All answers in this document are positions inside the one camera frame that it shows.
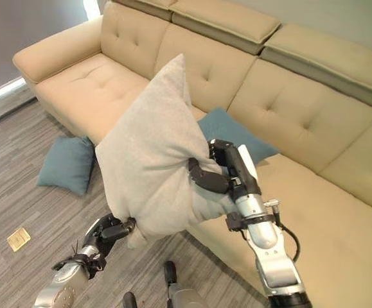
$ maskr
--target black cable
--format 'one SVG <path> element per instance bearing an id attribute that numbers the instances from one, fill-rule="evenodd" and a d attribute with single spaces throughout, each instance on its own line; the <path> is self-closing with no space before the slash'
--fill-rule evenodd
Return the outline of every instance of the black cable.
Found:
<path id="1" fill-rule="evenodd" d="M 280 223 L 280 227 L 283 231 L 287 232 L 287 234 L 291 236 L 293 240 L 296 242 L 296 246 L 297 246 L 296 254 L 294 255 L 294 258 L 293 258 L 293 261 L 296 262 L 300 256 L 300 251 L 301 251 L 299 238 L 294 234 L 293 231 L 287 228 L 283 223 Z"/>
<path id="2" fill-rule="evenodd" d="M 246 238 L 246 236 L 244 235 L 244 231 L 243 231 L 243 230 L 240 230 L 240 233 L 242 234 L 243 240 L 247 242 L 247 238 Z"/>

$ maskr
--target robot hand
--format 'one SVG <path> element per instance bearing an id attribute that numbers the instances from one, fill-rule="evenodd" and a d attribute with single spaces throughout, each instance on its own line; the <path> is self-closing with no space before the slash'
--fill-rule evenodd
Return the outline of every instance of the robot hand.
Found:
<path id="1" fill-rule="evenodd" d="M 297 243 L 294 260 L 298 258 L 298 239 L 281 223 L 278 201 L 262 200 L 256 168 L 247 148 L 240 146 L 237 149 L 231 142 L 214 139 L 209 143 L 209 149 L 210 158 L 226 167 L 229 176 L 203 171 L 191 158 L 191 178 L 202 188 L 229 194 L 234 201 L 238 212 L 227 215 L 228 228 L 241 232 L 256 254 L 256 267 L 271 307 L 312 307 L 294 262 L 285 252 L 283 230 Z M 272 208 L 272 214 L 268 213 L 267 207 Z"/>
<path id="2" fill-rule="evenodd" d="M 114 243 L 133 231 L 135 224 L 132 218 L 122 223 L 112 214 L 97 219 L 86 232 L 83 248 L 53 266 L 56 275 L 51 284 L 39 293 L 33 307 L 72 307 L 88 280 L 104 270 L 105 258 Z"/>

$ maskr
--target teal pillow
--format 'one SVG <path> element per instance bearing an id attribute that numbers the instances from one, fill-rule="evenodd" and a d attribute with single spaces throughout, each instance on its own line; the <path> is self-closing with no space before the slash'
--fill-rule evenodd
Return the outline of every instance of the teal pillow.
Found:
<path id="1" fill-rule="evenodd" d="M 38 186 L 59 186 L 84 195 L 93 169 L 94 149 L 88 137 L 59 137 L 40 170 Z"/>
<path id="2" fill-rule="evenodd" d="M 235 146 L 245 144 L 254 165 L 261 160 L 278 154 L 278 150 L 255 136 L 243 125 L 236 122 L 224 109 L 216 108 L 199 121 L 201 130 L 208 141 L 221 139 L 230 141 Z"/>

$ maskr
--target carpet floor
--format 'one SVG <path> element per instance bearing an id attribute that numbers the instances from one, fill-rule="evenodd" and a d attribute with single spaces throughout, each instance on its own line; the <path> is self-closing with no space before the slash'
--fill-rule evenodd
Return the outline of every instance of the carpet floor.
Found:
<path id="1" fill-rule="evenodd" d="M 68 134 L 38 103 L 0 119 L 0 308 L 32 307 L 53 278 L 51 266 L 72 254 L 71 246 L 109 212 L 97 164 L 84 197 L 35 186 L 50 146 Z M 31 241 L 14 253 L 6 239 L 19 227 Z M 196 289 L 212 308 L 267 305 L 205 246 L 181 232 L 137 250 L 127 249 L 124 239 L 118 241 L 105 271 L 89 282 L 74 307 L 123 307 L 127 291 L 137 296 L 139 308 L 166 307 L 162 265 L 168 259 L 177 265 L 179 282 Z"/>

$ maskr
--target beige sofa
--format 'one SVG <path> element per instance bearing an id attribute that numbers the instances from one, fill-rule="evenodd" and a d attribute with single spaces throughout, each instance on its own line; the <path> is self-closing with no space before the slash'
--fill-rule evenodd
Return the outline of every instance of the beige sofa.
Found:
<path id="1" fill-rule="evenodd" d="M 99 143 L 184 53 L 196 119 L 221 106 L 281 151 L 258 167 L 260 186 L 301 240 L 314 306 L 372 307 L 372 51 L 221 1 L 119 2 L 15 55 L 44 108 Z M 189 232 L 263 291 L 224 218 Z"/>

